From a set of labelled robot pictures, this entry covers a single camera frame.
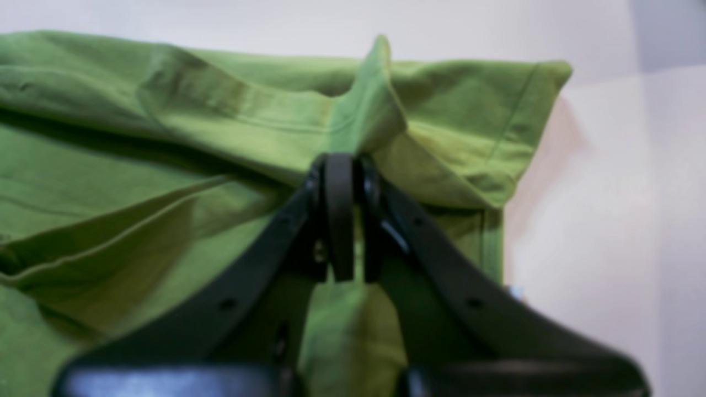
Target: white wall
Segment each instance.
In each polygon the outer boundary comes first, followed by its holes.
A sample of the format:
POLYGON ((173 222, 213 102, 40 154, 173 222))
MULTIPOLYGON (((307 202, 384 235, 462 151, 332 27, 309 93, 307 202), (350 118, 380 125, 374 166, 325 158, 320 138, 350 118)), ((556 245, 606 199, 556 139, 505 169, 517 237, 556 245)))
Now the white wall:
POLYGON ((508 205, 507 281, 550 317, 638 358, 656 396, 697 397, 706 69, 672 59, 699 64, 706 47, 692 37, 675 53, 664 37, 674 24, 699 33, 684 24, 706 19, 695 17, 700 0, 679 0, 681 14, 667 2, 0 0, 0 32, 351 57, 384 33, 396 59, 568 60, 575 75, 508 205))

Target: stitching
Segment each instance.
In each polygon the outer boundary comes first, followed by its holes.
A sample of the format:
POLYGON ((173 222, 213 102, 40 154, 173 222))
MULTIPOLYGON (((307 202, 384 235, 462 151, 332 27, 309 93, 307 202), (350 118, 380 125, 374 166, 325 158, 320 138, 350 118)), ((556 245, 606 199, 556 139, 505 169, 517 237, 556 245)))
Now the stitching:
POLYGON ((486 157, 486 161, 485 161, 486 164, 495 155, 495 152, 498 150, 498 148, 500 148, 500 144, 502 144, 502 142, 505 141, 505 137, 507 136, 508 131, 510 131, 510 127, 513 125, 515 117, 517 116, 517 110, 520 108, 520 104, 522 104, 522 102, 525 99, 527 91, 529 90, 529 87, 530 87, 530 83, 534 79, 534 75, 537 74, 537 70, 539 69, 539 65, 540 64, 535 64, 534 68, 532 69, 532 72, 529 74, 529 77, 527 77, 527 82, 525 82, 525 86, 522 87, 522 93, 520 94, 519 98, 517 99, 517 102, 515 103, 515 106, 513 107, 513 111, 512 111, 512 113, 510 113, 510 117, 508 117, 507 124, 505 125, 505 127, 503 127, 503 132, 498 137, 498 140, 497 140, 495 146, 493 147, 493 149, 488 154, 488 157, 486 157))

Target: fabric fold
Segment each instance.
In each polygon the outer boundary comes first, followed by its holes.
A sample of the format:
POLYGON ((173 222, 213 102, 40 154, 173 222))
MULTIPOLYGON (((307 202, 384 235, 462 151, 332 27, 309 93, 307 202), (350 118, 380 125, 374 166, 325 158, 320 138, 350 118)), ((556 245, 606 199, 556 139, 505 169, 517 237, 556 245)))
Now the fabric fold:
POLYGON ((0 107, 196 148, 290 186, 319 153, 372 153, 416 199, 451 208, 507 202, 571 73, 559 61, 394 62, 384 35, 362 61, 292 57, 302 66, 287 77, 301 83, 278 75, 287 57, 51 31, 4 35, 0 45, 10 49, 0 56, 0 107), (21 45, 53 56, 11 51, 21 45), (111 67, 128 48, 131 67, 111 67), (56 60, 77 51, 80 68, 56 60), (248 73, 234 66, 240 59, 248 73), (435 189, 421 187, 428 182, 435 189))

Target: green shirt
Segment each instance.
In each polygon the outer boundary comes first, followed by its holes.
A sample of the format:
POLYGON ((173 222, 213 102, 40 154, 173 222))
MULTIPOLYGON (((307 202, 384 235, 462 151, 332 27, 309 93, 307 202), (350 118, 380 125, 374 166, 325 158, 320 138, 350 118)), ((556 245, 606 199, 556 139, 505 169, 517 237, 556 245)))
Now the green shirt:
MULTIPOLYGON (((369 153, 501 283, 501 209, 570 73, 392 61, 384 36, 334 59, 0 35, 0 397, 46 396, 66 360, 189 298, 324 152, 369 153)), ((359 276, 311 298, 311 396, 389 396, 406 365, 359 276)))

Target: hole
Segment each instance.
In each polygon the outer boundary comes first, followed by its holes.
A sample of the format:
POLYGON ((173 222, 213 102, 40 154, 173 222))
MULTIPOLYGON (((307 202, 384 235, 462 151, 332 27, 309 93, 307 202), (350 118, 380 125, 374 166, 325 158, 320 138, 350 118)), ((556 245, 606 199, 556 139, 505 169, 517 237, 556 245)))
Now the hole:
POLYGON ((289 340, 289 322, 283 321, 277 329, 275 342, 272 346, 273 360, 276 362, 282 361, 287 352, 287 341, 289 340))
POLYGON ((468 307, 471 307, 473 309, 483 309, 483 306, 485 306, 483 301, 478 298, 468 298, 466 300, 466 305, 468 305, 468 307))
POLYGON ((313 260, 316 263, 324 263, 328 261, 328 253, 326 252, 326 246, 323 242, 318 239, 313 247, 313 260))
POLYGON ((235 301, 235 299, 228 297, 218 303, 218 309, 221 309, 222 311, 225 312, 227 310, 234 308, 236 306, 236 304, 237 304, 237 302, 235 301))

